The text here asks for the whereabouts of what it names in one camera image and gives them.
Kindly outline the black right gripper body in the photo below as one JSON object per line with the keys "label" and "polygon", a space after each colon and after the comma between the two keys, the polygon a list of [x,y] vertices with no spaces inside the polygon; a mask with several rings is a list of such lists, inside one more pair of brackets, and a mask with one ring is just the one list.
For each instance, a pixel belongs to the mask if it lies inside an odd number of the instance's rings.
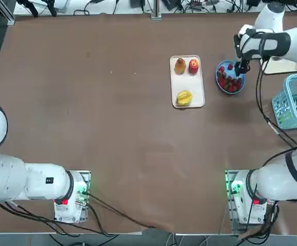
{"label": "black right gripper body", "polygon": [[237,62],[241,62],[243,64],[249,63],[250,58],[250,35],[244,34],[240,36],[239,34],[235,34],[233,37],[234,48],[237,57]]}

